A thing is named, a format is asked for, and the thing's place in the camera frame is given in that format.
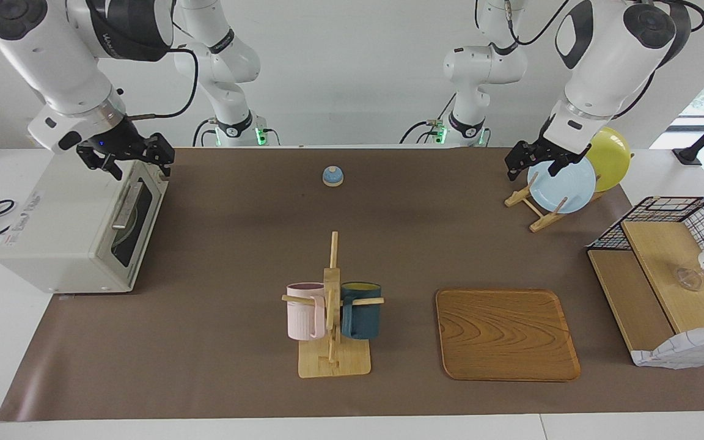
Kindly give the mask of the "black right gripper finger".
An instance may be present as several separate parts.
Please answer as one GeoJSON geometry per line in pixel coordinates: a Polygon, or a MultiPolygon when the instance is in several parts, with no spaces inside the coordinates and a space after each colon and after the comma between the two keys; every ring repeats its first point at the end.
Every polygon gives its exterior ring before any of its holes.
{"type": "Polygon", "coordinates": [[[76,153],[90,170],[100,169],[112,175],[115,180],[122,180],[123,172],[117,166],[116,159],[112,154],[105,154],[103,158],[100,158],[92,147],[77,147],[76,153]]]}
{"type": "Polygon", "coordinates": [[[156,164],[161,172],[161,179],[171,177],[171,167],[174,163],[174,148],[160,133],[154,133],[146,139],[146,158],[151,164],[156,164]]]}

